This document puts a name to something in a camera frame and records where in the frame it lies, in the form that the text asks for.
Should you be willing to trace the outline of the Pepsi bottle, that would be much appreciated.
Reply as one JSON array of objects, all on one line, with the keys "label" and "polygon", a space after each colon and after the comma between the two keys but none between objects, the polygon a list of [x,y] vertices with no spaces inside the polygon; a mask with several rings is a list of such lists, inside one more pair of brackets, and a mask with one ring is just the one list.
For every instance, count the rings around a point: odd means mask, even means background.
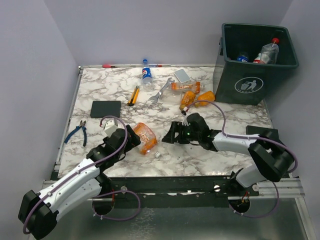
[{"label": "Pepsi bottle", "polygon": [[249,62],[249,54],[246,51],[241,51],[239,52],[239,54],[237,55],[236,60],[238,62],[244,62],[244,63],[248,63]]},{"label": "Pepsi bottle", "polygon": [[142,86],[148,91],[154,90],[155,88],[151,68],[147,59],[142,60]]}]

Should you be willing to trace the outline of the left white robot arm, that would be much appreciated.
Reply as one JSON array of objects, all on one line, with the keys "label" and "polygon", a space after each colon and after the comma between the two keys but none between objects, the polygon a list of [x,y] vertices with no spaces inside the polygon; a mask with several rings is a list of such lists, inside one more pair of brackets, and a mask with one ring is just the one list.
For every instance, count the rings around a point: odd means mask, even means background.
[{"label": "left white robot arm", "polygon": [[76,167],[38,192],[28,191],[22,198],[18,219],[23,223],[25,235],[41,240],[70,210],[90,198],[103,198],[118,194],[104,171],[121,160],[121,156],[141,144],[140,137],[126,125],[116,128],[111,136],[92,148]]}]

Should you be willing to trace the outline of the plain orange juice bottle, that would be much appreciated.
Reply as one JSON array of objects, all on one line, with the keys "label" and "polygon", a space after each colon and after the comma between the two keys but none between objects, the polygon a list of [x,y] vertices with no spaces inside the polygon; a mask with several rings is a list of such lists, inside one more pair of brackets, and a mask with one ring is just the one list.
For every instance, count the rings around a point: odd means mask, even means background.
[{"label": "plain orange juice bottle", "polygon": [[206,105],[208,105],[209,103],[206,102],[206,101],[209,101],[209,102],[214,102],[216,99],[214,93],[212,91],[207,91],[201,95],[199,95],[197,97],[197,100],[200,101],[200,100],[205,100],[205,101],[201,101],[201,102],[196,102],[195,103],[195,107],[198,108],[198,107],[204,107]]}]

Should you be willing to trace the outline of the red label water bottle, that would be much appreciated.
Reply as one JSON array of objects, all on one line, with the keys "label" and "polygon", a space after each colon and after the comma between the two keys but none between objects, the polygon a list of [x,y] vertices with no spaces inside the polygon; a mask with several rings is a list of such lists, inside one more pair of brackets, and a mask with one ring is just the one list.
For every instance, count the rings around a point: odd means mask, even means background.
[{"label": "red label water bottle", "polygon": [[[271,40],[271,43],[270,44],[279,44],[280,40],[278,38],[273,38]],[[260,52],[258,53],[258,55],[256,56],[256,58],[253,60],[253,63],[256,63],[256,64],[264,64],[264,63],[260,63]]]}]

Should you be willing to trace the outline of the orange juice bottle patterned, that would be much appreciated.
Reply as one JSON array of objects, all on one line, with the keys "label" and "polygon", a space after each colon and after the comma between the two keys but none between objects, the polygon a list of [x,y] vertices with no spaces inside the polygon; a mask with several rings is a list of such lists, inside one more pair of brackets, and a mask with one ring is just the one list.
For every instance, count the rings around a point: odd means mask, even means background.
[{"label": "orange juice bottle patterned", "polygon": [[179,109],[183,111],[185,107],[190,105],[195,100],[195,98],[196,94],[193,91],[186,91],[180,101]]}]

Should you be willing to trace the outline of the clear crushed bottle front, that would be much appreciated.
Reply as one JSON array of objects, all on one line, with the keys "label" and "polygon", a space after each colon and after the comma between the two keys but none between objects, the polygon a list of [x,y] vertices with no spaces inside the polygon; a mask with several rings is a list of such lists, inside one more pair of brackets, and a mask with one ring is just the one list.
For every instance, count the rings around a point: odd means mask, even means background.
[{"label": "clear crushed bottle front", "polygon": [[279,54],[279,46],[276,43],[269,43],[260,50],[260,64],[275,64]]}]

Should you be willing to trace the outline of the large orange drink bottle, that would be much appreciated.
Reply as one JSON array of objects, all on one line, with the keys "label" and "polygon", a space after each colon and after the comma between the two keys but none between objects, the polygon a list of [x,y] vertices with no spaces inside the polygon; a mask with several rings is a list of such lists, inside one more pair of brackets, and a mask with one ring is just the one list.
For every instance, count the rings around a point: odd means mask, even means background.
[{"label": "large orange drink bottle", "polygon": [[133,128],[133,131],[140,138],[138,149],[142,155],[146,155],[157,145],[158,141],[156,135],[146,124],[139,122]]}]

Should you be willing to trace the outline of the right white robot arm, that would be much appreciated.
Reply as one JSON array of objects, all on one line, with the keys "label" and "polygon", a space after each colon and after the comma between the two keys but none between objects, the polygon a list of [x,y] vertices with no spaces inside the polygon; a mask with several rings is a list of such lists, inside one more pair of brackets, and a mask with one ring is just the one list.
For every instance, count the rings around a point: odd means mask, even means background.
[{"label": "right white robot arm", "polygon": [[229,189],[236,196],[242,195],[248,187],[258,182],[279,182],[295,161],[288,148],[275,140],[272,131],[231,135],[209,128],[198,113],[186,116],[183,122],[173,121],[161,141],[181,145],[197,142],[207,151],[234,152],[250,156],[254,164],[242,168],[230,178]]}]

